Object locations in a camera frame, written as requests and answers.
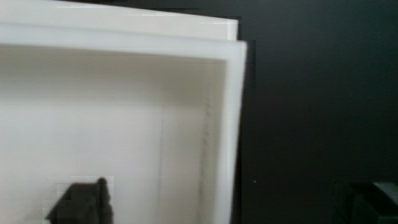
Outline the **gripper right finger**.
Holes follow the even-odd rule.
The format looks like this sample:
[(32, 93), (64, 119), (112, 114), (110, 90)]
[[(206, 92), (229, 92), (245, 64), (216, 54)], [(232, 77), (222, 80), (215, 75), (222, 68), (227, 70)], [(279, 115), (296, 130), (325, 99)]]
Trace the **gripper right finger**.
[(334, 224), (398, 224), (398, 183), (337, 183)]

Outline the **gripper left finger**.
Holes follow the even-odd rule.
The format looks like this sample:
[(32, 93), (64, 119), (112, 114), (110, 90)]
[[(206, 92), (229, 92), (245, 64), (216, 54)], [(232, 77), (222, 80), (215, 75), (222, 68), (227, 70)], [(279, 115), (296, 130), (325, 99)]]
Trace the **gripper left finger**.
[(46, 215), (49, 224), (113, 224), (106, 179), (73, 183)]

